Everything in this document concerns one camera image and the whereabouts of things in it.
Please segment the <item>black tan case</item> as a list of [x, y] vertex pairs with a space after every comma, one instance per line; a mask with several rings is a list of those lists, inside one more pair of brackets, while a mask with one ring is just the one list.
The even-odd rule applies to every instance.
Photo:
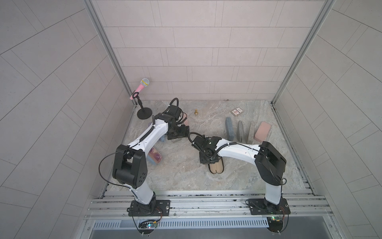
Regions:
[[219, 161], [213, 164], [209, 164], [209, 171], [212, 174], [221, 174], [224, 171], [224, 163], [222, 157], [219, 158]]

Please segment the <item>blue case pink glasses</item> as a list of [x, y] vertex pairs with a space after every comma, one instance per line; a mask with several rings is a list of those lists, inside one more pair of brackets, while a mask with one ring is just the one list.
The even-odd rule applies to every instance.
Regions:
[[156, 148], [151, 148], [148, 155], [147, 160], [153, 165], [158, 165], [162, 161], [163, 157], [160, 152]]

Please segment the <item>beige glasses case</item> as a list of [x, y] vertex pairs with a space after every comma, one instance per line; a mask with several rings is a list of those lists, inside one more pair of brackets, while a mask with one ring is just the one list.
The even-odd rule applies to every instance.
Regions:
[[244, 139], [244, 125], [243, 122], [240, 120], [238, 122], [238, 128], [237, 128], [237, 140], [238, 142], [243, 142]]

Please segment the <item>teal folding glasses case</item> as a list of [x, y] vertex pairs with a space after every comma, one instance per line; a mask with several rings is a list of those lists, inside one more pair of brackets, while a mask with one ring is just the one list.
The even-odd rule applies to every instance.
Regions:
[[256, 126], [256, 122], [252, 121], [250, 124], [249, 132], [248, 132], [248, 138], [247, 138], [248, 144], [254, 144], [255, 126]]

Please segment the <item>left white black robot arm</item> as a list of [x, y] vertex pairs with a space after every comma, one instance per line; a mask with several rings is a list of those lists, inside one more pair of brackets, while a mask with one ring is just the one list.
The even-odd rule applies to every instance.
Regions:
[[174, 98], [168, 107], [161, 113], [152, 117], [152, 123], [137, 139], [128, 145], [121, 144], [114, 153], [104, 157], [104, 161], [114, 156], [112, 183], [101, 175], [101, 178], [110, 185], [124, 187], [133, 193], [135, 202], [141, 206], [156, 204], [155, 192], [145, 182], [148, 175], [147, 161], [150, 150], [156, 142], [166, 136], [168, 140], [187, 137], [190, 127], [184, 125], [187, 116], [179, 107], [179, 99]]

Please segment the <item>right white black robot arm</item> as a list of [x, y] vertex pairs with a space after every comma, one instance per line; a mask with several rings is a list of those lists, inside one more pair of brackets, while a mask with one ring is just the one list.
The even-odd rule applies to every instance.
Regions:
[[192, 147], [199, 151], [201, 164], [215, 164], [224, 157], [229, 157], [255, 165], [266, 185], [264, 204], [279, 206], [286, 159], [270, 142], [249, 145], [217, 136], [207, 137], [196, 132], [190, 132], [188, 139]]

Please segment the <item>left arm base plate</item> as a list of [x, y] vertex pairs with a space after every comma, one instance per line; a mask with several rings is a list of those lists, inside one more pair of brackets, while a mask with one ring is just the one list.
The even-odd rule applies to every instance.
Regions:
[[170, 200], [152, 200], [148, 205], [132, 201], [127, 209], [129, 217], [169, 216]]

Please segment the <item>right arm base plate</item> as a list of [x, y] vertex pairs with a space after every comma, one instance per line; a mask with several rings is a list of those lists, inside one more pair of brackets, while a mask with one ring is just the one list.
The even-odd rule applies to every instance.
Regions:
[[251, 215], [289, 215], [290, 209], [285, 198], [281, 198], [279, 204], [275, 205], [264, 199], [247, 199], [245, 201]]

